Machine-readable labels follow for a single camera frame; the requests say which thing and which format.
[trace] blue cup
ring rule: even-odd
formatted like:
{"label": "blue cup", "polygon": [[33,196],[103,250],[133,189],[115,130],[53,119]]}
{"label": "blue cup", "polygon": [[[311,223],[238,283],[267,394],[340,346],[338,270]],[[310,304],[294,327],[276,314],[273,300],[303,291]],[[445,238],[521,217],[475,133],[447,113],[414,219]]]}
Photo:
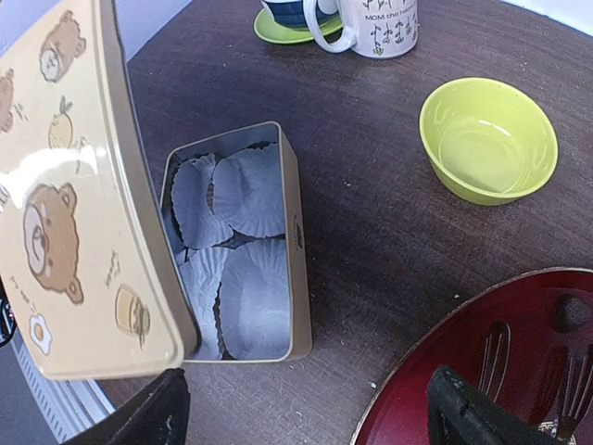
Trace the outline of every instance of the blue cup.
{"label": "blue cup", "polygon": [[[263,8],[279,25],[293,29],[307,29],[302,0],[261,0]],[[323,25],[338,15],[336,0],[319,0],[317,21]]]}

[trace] green bowl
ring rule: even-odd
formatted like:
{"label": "green bowl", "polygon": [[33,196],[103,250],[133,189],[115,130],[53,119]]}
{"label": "green bowl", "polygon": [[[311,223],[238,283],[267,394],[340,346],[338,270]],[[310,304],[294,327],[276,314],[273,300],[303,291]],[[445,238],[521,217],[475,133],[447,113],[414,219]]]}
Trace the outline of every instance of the green bowl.
{"label": "green bowl", "polygon": [[434,90],[420,112],[420,136],[438,179],[474,204],[530,195],[558,162],[556,134],[543,110],[490,79],[458,79]]}

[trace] red plate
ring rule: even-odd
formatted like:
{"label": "red plate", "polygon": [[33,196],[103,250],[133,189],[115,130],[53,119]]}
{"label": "red plate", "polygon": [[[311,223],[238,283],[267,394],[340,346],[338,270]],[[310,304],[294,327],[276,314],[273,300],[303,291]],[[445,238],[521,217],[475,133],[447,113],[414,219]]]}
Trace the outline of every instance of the red plate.
{"label": "red plate", "polygon": [[[583,349],[593,343],[589,322],[571,334],[554,327],[556,302],[570,293],[593,308],[593,271],[547,269],[488,289],[467,301],[417,343],[382,384],[360,420],[351,445],[428,444],[426,387],[439,364],[477,385],[490,324],[511,327],[511,355],[498,404],[527,422],[536,415],[536,398],[547,362],[558,347]],[[556,416],[556,402],[545,420]],[[581,444],[592,443],[589,414],[577,429]]]}

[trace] dark wood tabletop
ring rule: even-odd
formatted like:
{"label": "dark wood tabletop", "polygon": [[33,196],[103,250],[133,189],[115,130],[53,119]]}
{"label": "dark wood tabletop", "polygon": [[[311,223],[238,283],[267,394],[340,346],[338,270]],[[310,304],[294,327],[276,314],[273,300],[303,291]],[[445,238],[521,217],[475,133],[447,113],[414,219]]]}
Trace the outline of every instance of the dark wood tabletop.
{"label": "dark wood tabletop", "polygon": [[[342,445],[375,385],[463,301],[518,273],[593,266],[593,38],[495,0],[420,0],[417,47],[379,61],[261,42],[258,12],[194,0],[129,64],[157,190],[175,147],[266,120],[300,162],[313,352],[186,366],[187,443]],[[481,208],[434,176],[420,108],[465,76],[510,83],[548,114],[560,160],[540,192]],[[102,387],[120,405],[147,381]]]}

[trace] wood grain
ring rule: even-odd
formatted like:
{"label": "wood grain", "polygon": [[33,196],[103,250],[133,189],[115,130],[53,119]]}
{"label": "wood grain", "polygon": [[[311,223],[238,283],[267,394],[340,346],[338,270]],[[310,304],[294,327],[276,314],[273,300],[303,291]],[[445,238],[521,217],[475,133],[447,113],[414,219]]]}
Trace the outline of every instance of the wood grain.
{"label": "wood grain", "polygon": [[[260,121],[280,122],[300,161],[314,350],[187,366],[188,444],[346,444],[372,383],[464,300],[529,270],[593,266],[593,39],[493,0],[419,9],[416,49],[376,61],[265,44],[258,1],[195,0],[129,64],[157,190],[175,147]],[[548,113],[561,153],[539,193],[486,209],[436,180],[418,114],[465,76],[511,83]],[[121,404],[145,382],[102,386]]]}

